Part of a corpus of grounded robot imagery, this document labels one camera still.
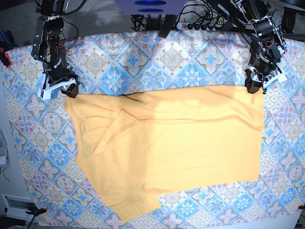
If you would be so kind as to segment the purple robot base plate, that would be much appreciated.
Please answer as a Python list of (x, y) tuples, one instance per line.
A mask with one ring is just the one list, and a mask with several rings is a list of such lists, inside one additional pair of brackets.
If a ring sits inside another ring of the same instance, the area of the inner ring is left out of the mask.
[(114, 2), (124, 15), (177, 15), (186, 4), (186, 0), (115, 0)]

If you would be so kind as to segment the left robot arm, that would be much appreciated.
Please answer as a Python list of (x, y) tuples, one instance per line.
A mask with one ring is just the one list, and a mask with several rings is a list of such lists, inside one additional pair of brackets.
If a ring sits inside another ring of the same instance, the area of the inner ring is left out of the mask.
[(265, 94), (267, 87), (274, 81), (287, 80), (284, 71), (278, 66), (287, 50), (281, 28), (276, 24), (268, 3), (261, 0), (234, 0), (233, 5), (246, 20), (241, 23), (236, 13), (232, 15), (234, 24), (242, 35), (251, 39), (251, 57), (245, 70), (245, 87), (251, 94), (260, 89)]

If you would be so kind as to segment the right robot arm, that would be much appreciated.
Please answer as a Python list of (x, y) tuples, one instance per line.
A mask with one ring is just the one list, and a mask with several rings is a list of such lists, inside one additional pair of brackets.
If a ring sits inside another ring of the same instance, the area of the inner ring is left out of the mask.
[(37, 1), (37, 11), (41, 16), (37, 19), (31, 56), (43, 66), (42, 88), (38, 89), (38, 97), (43, 100), (51, 99), (52, 92), (57, 89), (75, 98), (80, 85), (60, 43), (64, 29), (64, 3), (63, 0)]

